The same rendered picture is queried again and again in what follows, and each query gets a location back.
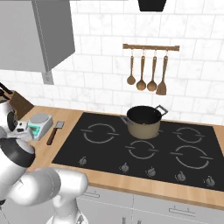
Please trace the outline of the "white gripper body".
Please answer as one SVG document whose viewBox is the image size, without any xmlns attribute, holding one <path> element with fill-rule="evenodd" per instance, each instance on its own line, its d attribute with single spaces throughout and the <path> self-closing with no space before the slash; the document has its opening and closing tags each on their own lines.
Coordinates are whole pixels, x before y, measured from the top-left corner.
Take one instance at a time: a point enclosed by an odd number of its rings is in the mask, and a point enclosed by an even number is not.
<svg viewBox="0 0 224 224">
<path fill-rule="evenodd" d="M 33 140 L 33 134 L 31 132 L 8 132 L 7 137 L 15 137 L 22 139 L 24 141 L 32 141 Z"/>
</svg>

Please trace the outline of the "tan pot with black inside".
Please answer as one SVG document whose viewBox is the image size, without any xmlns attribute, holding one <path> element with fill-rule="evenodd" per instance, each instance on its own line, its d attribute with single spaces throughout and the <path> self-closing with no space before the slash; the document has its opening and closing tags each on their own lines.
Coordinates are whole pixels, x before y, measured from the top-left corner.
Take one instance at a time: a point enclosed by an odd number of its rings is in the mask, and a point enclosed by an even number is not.
<svg viewBox="0 0 224 224">
<path fill-rule="evenodd" d="M 160 121 L 168 110 L 161 105 L 155 108 L 150 106 L 135 106 L 120 118 L 127 125 L 129 133 L 138 139 L 151 139 L 159 131 Z"/>
</svg>

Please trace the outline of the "hanging wooden spatula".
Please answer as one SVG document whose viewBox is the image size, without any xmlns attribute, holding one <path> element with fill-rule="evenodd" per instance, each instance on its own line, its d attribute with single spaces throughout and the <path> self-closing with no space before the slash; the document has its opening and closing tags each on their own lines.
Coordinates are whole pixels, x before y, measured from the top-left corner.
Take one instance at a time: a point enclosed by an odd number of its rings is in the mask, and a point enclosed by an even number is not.
<svg viewBox="0 0 224 224">
<path fill-rule="evenodd" d="M 162 74 L 162 80 L 157 86 L 157 95 L 166 95 L 166 85 L 165 85 L 165 72 L 167 68 L 167 63 L 168 63 L 168 56 L 164 56 L 164 62 L 163 62 L 163 74 Z"/>
</svg>

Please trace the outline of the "grey kitchen scale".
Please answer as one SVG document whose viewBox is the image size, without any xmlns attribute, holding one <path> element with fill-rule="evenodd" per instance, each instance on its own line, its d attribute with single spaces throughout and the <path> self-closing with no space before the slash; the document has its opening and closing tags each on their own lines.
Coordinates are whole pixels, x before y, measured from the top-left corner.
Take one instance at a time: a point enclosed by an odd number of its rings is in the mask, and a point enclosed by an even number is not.
<svg viewBox="0 0 224 224">
<path fill-rule="evenodd" d="M 39 141 L 53 126 L 53 117 L 48 114 L 36 114 L 29 119 L 28 126 L 31 128 L 33 139 Z"/>
</svg>

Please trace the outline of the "wooden knife block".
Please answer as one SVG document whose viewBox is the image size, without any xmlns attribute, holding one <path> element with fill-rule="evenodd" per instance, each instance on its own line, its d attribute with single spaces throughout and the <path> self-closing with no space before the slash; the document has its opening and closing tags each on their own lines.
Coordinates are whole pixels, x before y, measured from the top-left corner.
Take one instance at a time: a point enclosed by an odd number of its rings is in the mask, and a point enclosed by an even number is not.
<svg viewBox="0 0 224 224">
<path fill-rule="evenodd" d="M 17 112 L 17 118 L 23 118 L 30 110 L 33 109 L 34 105 L 26 100 L 21 94 L 17 91 L 13 91 L 12 94 L 9 94 L 11 106 Z"/>
</svg>

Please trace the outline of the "black hob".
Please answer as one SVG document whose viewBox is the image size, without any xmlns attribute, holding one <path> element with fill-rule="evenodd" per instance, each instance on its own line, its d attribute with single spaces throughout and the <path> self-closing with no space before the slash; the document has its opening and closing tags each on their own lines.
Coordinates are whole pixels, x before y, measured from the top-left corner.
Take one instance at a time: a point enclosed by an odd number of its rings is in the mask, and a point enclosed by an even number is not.
<svg viewBox="0 0 224 224">
<path fill-rule="evenodd" d="M 79 164 L 82 157 L 84 165 Z M 84 113 L 53 162 L 224 192 L 224 156 L 211 126 L 162 121 L 156 136 L 140 140 L 119 116 Z M 121 170 L 124 164 L 127 172 Z M 147 174 L 151 167 L 154 177 Z M 180 172 L 185 181 L 177 179 Z M 214 186 L 207 185 L 208 176 Z"/>
</svg>

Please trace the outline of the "narrow grey drawer front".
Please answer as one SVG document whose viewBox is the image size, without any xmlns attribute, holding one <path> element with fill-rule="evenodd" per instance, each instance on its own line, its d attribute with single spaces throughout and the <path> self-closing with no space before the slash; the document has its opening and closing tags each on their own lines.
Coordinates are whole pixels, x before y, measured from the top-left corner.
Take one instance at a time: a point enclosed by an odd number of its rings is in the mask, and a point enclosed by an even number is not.
<svg viewBox="0 0 224 224">
<path fill-rule="evenodd" d="M 84 194 L 77 199 L 79 209 L 87 217 L 89 224 L 132 224 L 133 195 L 89 186 L 86 192 L 96 191 L 100 198 L 90 198 Z"/>
</svg>

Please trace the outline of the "small wooden spoon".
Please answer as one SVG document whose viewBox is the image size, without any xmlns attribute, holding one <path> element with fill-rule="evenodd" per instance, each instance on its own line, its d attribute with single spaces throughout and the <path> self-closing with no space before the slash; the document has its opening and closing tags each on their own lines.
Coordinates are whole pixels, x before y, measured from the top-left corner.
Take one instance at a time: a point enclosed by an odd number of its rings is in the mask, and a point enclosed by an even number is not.
<svg viewBox="0 0 224 224">
<path fill-rule="evenodd" d="M 130 75 L 129 75 L 128 79 L 127 79 L 127 83 L 130 84 L 130 85 L 134 85 L 135 82 L 136 82 L 136 79 L 133 76 L 133 66 L 134 66 L 134 57 L 131 56 L 130 57 Z"/>
</svg>

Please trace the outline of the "wide grey drawer front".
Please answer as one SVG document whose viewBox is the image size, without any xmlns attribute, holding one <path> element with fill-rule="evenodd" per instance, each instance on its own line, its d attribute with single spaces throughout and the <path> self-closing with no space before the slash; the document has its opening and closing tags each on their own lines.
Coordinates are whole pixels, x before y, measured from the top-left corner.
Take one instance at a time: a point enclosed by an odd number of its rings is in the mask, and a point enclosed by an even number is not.
<svg viewBox="0 0 224 224">
<path fill-rule="evenodd" d="M 224 224 L 224 211 L 134 195 L 134 220 L 141 224 Z"/>
</svg>

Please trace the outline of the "black extractor hood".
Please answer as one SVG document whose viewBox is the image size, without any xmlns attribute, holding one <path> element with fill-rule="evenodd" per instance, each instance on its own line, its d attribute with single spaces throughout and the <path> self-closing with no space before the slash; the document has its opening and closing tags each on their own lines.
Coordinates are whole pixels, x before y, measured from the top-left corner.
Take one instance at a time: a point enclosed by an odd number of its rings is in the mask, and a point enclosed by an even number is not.
<svg viewBox="0 0 224 224">
<path fill-rule="evenodd" d="M 162 12 L 164 10 L 166 0 L 137 0 L 140 11 L 146 12 Z"/>
</svg>

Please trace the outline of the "brown-handled metal spatula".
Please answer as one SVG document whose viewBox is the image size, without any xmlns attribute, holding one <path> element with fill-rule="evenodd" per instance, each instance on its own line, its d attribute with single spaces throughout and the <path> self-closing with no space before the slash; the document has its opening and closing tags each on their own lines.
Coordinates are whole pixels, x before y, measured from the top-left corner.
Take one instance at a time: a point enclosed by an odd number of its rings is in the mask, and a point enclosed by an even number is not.
<svg viewBox="0 0 224 224">
<path fill-rule="evenodd" d="M 51 135 L 49 136 L 49 138 L 48 138 L 48 140 L 47 140 L 47 142 L 46 142 L 47 145 L 51 145 L 51 144 L 52 144 L 53 139 L 54 139 L 54 137 L 55 137 L 55 135 L 56 135 L 57 130 L 62 129 L 63 126 L 64 126 L 64 122 L 62 122 L 62 121 L 57 121 L 55 127 L 54 127 L 53 130 L 52 130 Z"/>
</svg>

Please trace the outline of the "grey under-cupboard bracket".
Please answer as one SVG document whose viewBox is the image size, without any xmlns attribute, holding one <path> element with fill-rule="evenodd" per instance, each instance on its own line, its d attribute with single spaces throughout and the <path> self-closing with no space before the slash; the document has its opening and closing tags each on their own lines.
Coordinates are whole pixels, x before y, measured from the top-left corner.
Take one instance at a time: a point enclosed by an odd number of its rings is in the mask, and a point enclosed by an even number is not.
<svg viewBox="0 0 224 224">
<path fill-rule="evenodd" d="M 53 82 L 53 74 L 52 74 L 51 71 L 42 73 L 42 79 L 43 79 L 43 82 L 46 85 L 53 85 L 54 84 L 54 82 Z"/>
</svg>

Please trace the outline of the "grey wall cupboard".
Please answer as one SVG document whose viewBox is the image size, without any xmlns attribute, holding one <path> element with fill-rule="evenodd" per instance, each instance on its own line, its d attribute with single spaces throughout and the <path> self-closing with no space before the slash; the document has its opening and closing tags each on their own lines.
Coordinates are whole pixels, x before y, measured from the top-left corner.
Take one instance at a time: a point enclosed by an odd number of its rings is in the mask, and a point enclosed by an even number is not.
<svg viewBox="0 0 224 224">
<path fill-rule="evenodd" d="M 45 73 L 74 52 L 68 0 L 0 0 L 0 69 Z"/>
</svg>

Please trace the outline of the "wooden utensil rail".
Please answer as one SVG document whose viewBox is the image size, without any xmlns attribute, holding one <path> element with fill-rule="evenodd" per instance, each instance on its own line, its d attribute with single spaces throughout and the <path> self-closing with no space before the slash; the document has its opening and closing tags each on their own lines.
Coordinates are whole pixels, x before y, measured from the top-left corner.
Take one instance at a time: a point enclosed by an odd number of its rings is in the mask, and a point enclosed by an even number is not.
<svg viewBox="0 0 224 224">
<path fill-rule="evenodd" d="M 122 49 L 143 49 L 143 50 L 161 50 L 161 51 L 179 51 L 179 45 L 129 45 L 122 44 Z"/>
</svg>

